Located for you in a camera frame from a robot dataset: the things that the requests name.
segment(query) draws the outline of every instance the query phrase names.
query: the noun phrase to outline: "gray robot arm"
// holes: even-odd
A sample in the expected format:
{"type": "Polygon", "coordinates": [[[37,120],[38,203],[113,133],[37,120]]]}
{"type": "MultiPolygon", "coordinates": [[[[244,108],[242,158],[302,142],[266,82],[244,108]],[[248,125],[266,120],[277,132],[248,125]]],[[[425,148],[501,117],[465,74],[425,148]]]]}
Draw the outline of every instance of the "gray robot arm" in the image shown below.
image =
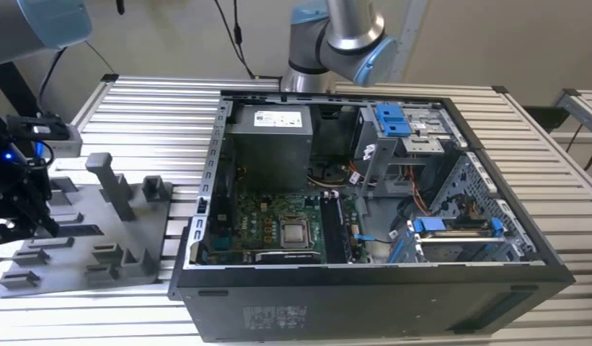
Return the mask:
{"type": "Polygon", "coordinates": [[[0,0],[0,63],[61,50],[90,34],[83,0],[0,0]]]}
{"type": "Polygon", "coordinates": [[[385,80],[397,41],[371,0],[314,0],[292,11],[286,92],[330,92],[336,72],[368,87],[385,80]]]}

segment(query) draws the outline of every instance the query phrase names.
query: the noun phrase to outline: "gray plastic holder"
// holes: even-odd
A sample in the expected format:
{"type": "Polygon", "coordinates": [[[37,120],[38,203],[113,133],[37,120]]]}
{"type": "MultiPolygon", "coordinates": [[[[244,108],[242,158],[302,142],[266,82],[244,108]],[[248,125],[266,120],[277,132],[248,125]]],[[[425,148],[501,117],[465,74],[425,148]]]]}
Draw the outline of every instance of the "gray plastic holder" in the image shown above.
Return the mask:
{"type": "Polygon", "coordinates": [[[9,260],[0,297],[146,285],[159,272],[173,185],[151,176],[127,184],[107,153],[91,154],[87,170],[102,185],[51,181],[51,217],[59,237],[30,239],[9,260]]]}

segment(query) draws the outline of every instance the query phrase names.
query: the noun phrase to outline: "green circuit board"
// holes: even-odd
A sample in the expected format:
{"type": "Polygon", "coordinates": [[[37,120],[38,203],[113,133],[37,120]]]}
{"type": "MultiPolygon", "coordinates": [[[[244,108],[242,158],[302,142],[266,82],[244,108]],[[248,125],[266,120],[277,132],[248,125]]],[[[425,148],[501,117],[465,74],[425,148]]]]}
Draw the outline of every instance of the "green circuit board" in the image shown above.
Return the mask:
{"type": "MultiPolygon", "coordinates": [[[[294,220],[308,225],[309,245],[289,251],[318,252],[325,263],[322,214],[318,204],[320,196],[241,195],[236,208],[236,231],[229,241],[225,237],[217,236],[212,240],[210,263],[252,264],[256,252],[285,251],[281,246],[281,222],[294,220]]],[[[345,198],[342,209],[348,228],[350,229],[352,224],[360,227],[353,198],[345,198]]]]}

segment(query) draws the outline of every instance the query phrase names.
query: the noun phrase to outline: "open computer tower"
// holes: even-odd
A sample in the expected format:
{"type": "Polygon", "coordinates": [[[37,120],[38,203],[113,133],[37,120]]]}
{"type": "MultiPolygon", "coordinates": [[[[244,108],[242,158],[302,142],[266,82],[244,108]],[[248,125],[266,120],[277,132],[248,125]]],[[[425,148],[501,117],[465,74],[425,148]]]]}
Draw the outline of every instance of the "open computer tower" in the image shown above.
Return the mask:
{"type": "Polygon", "coordinates": [[[489,334],[574,282],[451,99],[222,92],[196,207],[208,342],[489,334]]]}

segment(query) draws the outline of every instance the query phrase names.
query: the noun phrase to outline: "aluminum extrusion table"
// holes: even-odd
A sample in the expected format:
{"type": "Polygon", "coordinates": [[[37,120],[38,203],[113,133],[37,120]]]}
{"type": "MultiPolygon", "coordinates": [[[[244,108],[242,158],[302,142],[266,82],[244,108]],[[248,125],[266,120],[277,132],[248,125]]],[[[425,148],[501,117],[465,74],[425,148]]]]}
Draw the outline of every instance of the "aluminum extrusion table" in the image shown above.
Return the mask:
{"type": "Polygon", "coordinates": [[[564,89],[555,106],[566,108],[592,132],[592,90],[564,89]]]}
{"type": "MultiPolygon", "coordinates": [[[[196,209],[222,89],[277,90],[277,83],[121,76],[99,84],[74,119],[85,140],[82,155],[109,151],[114,156],[113,168],[125,173],[129,182],[159,174],[177,185],[161,282],[131,288],[0,299],[3,345],[192,346],[202,343],[185,305],[169,301],[165,293],[182,228],[196,209]]],[[[277,344],[592,345],[592,179],[515,99],[491,87],[479,86],[387,84],[363,89],[340,84],[337,89],[340,94],[452,98],[578,282],[489,337],[277,344]]],[[[95,176],[85,171],[85,158],[58,160],[54,171],[77,183],[97,182],[95,176]]],[[[11,256],[18,247],[17,243],[0,246],[0,257],[11,256]]],[[[0,261],[0,275],[7,267],[7,261],[0,261]]]]}

